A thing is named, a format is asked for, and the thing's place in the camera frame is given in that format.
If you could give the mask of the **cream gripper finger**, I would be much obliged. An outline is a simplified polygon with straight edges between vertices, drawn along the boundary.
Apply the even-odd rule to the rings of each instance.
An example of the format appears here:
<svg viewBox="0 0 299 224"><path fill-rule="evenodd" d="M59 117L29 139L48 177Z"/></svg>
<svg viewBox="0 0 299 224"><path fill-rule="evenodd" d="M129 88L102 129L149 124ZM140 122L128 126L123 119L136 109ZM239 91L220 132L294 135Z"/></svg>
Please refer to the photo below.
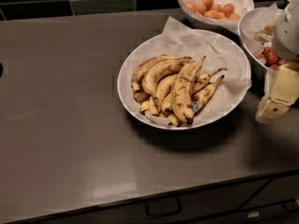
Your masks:
<svg viewBox="0 0 299 224"><path fill-rule="evenodd" d="M290 62L265 74L264 96L258 105L255 119L269 123L280 119L299 98L299 63Z"/></svg>

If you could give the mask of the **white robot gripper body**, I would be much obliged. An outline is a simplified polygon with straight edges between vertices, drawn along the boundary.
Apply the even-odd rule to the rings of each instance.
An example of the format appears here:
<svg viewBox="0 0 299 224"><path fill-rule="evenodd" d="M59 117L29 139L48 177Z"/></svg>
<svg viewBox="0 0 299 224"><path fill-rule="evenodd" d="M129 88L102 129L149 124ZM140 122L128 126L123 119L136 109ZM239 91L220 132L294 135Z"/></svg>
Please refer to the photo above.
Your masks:
<svg viewBox="0 0 299 224"><path fill-rule="evenodd" d="M299 62L299 0L291 0L279 14L272 47L280 58Z"/></svg>

